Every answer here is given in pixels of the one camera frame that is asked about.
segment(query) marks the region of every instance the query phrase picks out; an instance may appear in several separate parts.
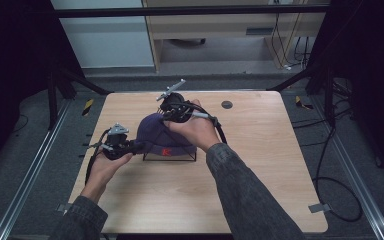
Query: wall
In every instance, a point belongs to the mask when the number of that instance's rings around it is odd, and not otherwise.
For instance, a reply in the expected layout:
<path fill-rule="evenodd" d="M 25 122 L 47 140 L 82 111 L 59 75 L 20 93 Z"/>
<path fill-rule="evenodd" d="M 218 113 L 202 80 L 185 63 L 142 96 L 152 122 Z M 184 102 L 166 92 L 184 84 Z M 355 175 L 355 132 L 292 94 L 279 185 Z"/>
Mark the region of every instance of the wall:
<path fill-rule="evenodd" d="M 142 7 L 140 0 L 51 0 L 51 2 L 55 9 Z M 84 70 L 154 67 L 144 17 L 60 20 Z"/>

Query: black circle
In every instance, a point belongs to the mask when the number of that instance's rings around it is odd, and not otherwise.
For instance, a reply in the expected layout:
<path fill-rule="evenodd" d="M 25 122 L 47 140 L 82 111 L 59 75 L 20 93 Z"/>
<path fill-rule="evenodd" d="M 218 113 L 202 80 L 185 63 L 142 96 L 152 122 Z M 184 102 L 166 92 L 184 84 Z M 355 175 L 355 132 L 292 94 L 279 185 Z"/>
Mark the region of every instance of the black circle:
<path fill-rule="evenodd" d="M 221 106 L 224 108 L 224 109 L 231 109 L 233 107 L 233 103 L 231 101 L 223 101 L 221 103 Z"/>

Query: gray floor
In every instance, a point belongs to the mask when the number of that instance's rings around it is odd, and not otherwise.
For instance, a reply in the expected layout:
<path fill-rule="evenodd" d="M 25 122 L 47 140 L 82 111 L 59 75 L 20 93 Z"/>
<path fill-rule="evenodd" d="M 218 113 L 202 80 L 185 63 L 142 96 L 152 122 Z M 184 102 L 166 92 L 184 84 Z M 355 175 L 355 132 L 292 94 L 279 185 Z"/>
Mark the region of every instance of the gray floor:
<path fill-rule="evenodd" d="M 161 91 L 180 78 L 188 80 L 187 84 L 182 86 L 183 90 L 261 90 L 275 86 L 300 71 L 299 65 L 292 70 L 276 69 L 262 39 L 207 39 L 204 45 L 167 41 L 164 49 L 162 66 L 158 73 L 127 74 L 117 78 L 90 80 L 117 92 Z M 86 151 L 84 143 L 89 142 L 88 134 L 93 132 L 105 100 L 104 96 L 99 96 L 87 88 L 77 84 L 75 86 L 78 95 L 75 100 L 69 100 L 67 117 L 15 222 L 12 235 L 48 235 L 62 217 L 62 214 L 54 209 L 59 203 L 66 202 L 71 193 L 71 187 L 83 160 L 82 155 Z M 322 94 L 307 97 L 303 93 L 303 86 L 305 80 L 294 84 L 282 95 L 294 126 L 322 118 L 316 110 L 295 105 L 296 95 L 301 96 L 304 103 L 313 105 L 314 99 L 323 97 Z M 85 102 L 90 98 L 94 99 L 91 112 L 86 117 L 81 116 Z M 62 105 L 62 101 L 59 98 L 59 106 Z M 347 107 L 347 103 L 341 103 L 338 105 L 338 111 Z M 20 110 L 23 116 L 14 129 L 21 129 L 10 136 L 0 153 L 0 220 L 47 133 L 46 92 L 39 92 L 23 101 Z M 346 147 L 384 216 L 384 169 L 376 167 L 375 156 L 351 115 L 338 119 L 337 124 L 337 136 Z M 310 175 L 314 177 L 323 145 L 304 145 L 323 142 L 328 135 L 327 129 L 323 124 L 318 124 L 295 131 L 302 145 L 301 149 Z M 321 175 L 334 177 L 350 186 L 332 143 L 328 145 L 323 158 Z M 323 181 L 320 182 L 320 191 L 323 199 L 339 215 L 353 217 L 357 214 L 356 201 L 344 188 Z M 377 239 L 371 223 L 365 216 L 354 223 L 339 220 L 331 213 L 326 213 L 326 218 L 329 222 L 328 231 L 319 235 L 308 235 L 308 238 Z"/>

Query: left hand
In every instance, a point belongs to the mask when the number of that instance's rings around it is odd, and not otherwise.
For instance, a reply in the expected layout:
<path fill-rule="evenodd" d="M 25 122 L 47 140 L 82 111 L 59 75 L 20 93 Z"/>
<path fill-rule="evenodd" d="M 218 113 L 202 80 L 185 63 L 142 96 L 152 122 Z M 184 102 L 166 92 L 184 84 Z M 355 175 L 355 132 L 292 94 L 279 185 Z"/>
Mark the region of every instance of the left hand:
<path fill-rule="evenodd" d="M 99 149 L 99 154 L 95 158 L 90 176 L 86 186 L 80 193 L 81 196 L 98 203 L 99 198 L 104 193 L 107 183 L 111 180 L 117 170 L 130 161 L 133 154 L 128 153 L 116 160 L 109 160 Z"/>

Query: hand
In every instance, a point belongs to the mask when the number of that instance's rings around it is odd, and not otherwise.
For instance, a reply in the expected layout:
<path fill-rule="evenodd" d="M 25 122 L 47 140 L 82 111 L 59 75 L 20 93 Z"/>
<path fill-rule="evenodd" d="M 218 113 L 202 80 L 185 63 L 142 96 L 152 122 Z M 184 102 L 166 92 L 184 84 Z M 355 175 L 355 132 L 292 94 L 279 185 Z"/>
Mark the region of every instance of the hand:
<path fill-rule="evenodd" d="M 199 100 L 192 103 L 201 106 Z M 216 143 L 220 143 L 213 123 L 209 119 L 192 116 L 185 123 L 165 121 L 170 131 L 183 135 L 190 143 L 201 148 L 204 152 Z"/>
<path fill-rule="evenodd" d="M 95 203 L 98 203 L 107 183 L 114 176 L 115 172 L 129 162 L 133 156 L 132 153 L 128 153 L 119 159 L 111 161 L 102 153 L 102 148 L 99 149 L 99 152 L 101 153 L 97 154 L 95 158 L 87 184 L 80 193 L 81 196 L 87 197 Z"/>

